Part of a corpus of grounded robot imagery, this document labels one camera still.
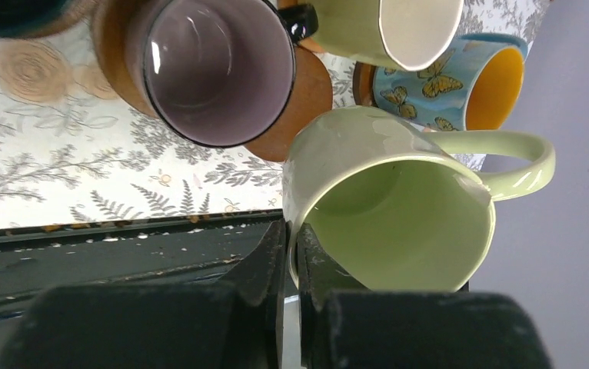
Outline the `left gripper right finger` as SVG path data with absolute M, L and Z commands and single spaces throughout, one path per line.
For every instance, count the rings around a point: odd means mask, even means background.
M 314 340 L 328 294 L 334 290 L 364 290 L 322 247 L 313 227 L 304 223 L 297 236 L 297 276 L 300 301 L 301 364 L 314 367 Z

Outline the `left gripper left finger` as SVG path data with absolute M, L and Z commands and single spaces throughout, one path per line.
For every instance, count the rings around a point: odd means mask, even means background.
M 281 367 L 286 246 L 285 222 L 273 221 L 256 248 L 218 279 L 235 292 L 222 368 Z

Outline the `light green mug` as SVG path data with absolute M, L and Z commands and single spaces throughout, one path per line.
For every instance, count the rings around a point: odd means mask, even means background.
M 556 152 L 517 131 L 422 132 L 379 108 L 327 111 L 297 133 L 282 206 L 372 290 L 457 291 L 486 258 L 495 203 L 544 188 Z

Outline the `dark scuffed brown coaster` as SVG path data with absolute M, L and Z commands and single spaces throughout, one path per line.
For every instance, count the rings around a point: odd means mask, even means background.
M 356 105 L 375 106 L 373 81 L 376 67 L 359 61 L 355 63 L 352 91 Z

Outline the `mauve purple mug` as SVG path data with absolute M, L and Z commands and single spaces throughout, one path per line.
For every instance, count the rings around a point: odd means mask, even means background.
M 295 82 L 296 44 L 268 1 L 147 1 L 125 45 L 132 80 L 158 118 L 209 148 L 264 134 Z

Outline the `light cork coaster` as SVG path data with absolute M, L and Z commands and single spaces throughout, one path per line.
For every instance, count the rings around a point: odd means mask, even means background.
M 310 2 L 277 0 L 276 6 L 295 44 L 316 54 L 324 53 L 324 49 L 313 39 L 319 29 L 319 20 Z

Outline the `blue mug orange inside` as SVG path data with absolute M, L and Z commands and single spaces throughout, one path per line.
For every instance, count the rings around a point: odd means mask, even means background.
M 520 94 L 527 52 L 516 35 L 461 35 L 420 71 L 376 68 L 374 103 L 436 131 L 499 129 Z

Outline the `yellow-green mug white inside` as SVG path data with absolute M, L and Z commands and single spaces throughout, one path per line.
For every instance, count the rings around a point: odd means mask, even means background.
M 312 39 L 326 52 L 405 71 L 428 67 L 450 45 L 462 0 L 319 0 Z

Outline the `glossy brown coaster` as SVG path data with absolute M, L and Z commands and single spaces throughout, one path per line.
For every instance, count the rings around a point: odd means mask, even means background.
M 99 1 L 97 0 L 68 1 L 58 17 L 55 17 L 46 25 L 39 26 L 27 32 L 22 37 L 42 38 L 64 32 L 89 17 L 98 6 L 98 3 Z

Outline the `dark green mug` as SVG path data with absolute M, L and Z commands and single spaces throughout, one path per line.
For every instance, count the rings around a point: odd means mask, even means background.
M 67 12 L 72 1 L 0 0 L 0 38 L 37 31 Z

